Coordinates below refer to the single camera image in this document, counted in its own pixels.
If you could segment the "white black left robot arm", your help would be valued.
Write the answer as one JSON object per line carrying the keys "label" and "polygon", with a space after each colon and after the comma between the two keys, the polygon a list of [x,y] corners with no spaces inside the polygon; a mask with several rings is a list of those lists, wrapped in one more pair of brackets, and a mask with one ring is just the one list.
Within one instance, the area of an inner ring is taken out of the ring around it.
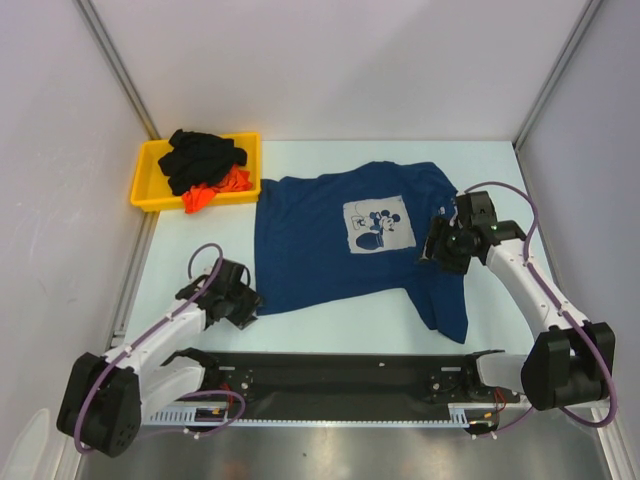
{"label": "white black left robot arm", "polygon": [[80,454],[121,455],[136,439],[142,422],[178,400],[222,397],[221,414],[244,409],[212,354],[191,341],[220,320],[239,330],[253,323],[261,297],[251,287],[248,268],[224,260],[179,290],[167,311],[138,338],[74,362],[56,420]]}

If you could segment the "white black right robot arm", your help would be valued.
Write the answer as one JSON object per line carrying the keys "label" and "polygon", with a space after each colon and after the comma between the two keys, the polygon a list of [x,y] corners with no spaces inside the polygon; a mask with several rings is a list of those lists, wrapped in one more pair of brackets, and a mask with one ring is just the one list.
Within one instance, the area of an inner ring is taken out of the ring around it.
{"label": "white black right robot arm", "polygon": [[611,422],[618,408],[612,379],[615,335],[593,323],[543,273],[530,254],[526,235],[514,221],[463,225],[437,216],[423,250],[443,270],[464,275],[478,259],[504,285],[534,338],[526,355],[478,354],[461,376],[463,393],[484,401],[497,387],[524,395],[538,411],[607,400]]}

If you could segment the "blue t shirt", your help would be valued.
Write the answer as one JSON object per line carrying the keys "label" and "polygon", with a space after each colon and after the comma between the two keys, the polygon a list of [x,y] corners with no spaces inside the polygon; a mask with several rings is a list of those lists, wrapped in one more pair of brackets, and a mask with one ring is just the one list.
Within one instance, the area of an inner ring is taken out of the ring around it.
{"label": "blue t shirt", "polygon": [[260,314],[402,289],[429,329],[464,343],[462,276],[420,258],[432,219],[453,215],[456,192],[432,162],[263,180],[254,231]]}

